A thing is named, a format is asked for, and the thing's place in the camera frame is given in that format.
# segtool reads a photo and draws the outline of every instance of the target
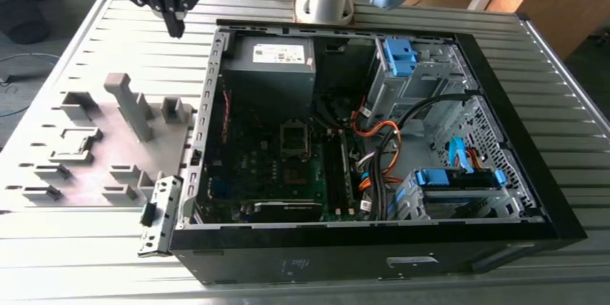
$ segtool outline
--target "aluminum slotted table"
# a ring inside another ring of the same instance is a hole
[[[267,304],[605,303],[610,289],[610,126],[535,27],[510,14],[426,8],[382,11],[358,5],[355,21],[363,27],[475,35],[587,230],[589,239],[560,251],[526,257],[478,276],[207,289],[175,258],[136,257],[139,207],[33,206],[15,197],[15,189],[5,187],[27,182],[19,164],[47,156],[45,140],[69,124],[57,108],[61,92],[91,91],[101,87],[105,74],[117,71],[129,74],[132,91],[144,93],[148,102],[179,96],[185,104],[199,105],[216,19],[290,22],[292,2],[200,0],[185,18],[181,40],[167,35],[165,25],[147,8],[128,0],[95,2],[0,155],[0,204],[27,206],[0,216],[0,256],[5,257],[0,299],[55,299],[60,304],[71,299],[89,304],[92,299],[124,298],[171,299],[173,304],[208,299],[224,304],[225,297],[264,299]]]

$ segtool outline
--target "metal bracket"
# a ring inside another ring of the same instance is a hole
[[[169,238],[175,214],[179,209],[181,182],[179,176],[168,176],[155,183],[151,200],[141,209],[140,224],[144,231],[140,238],[139,257],[172,255],[169,253]]]

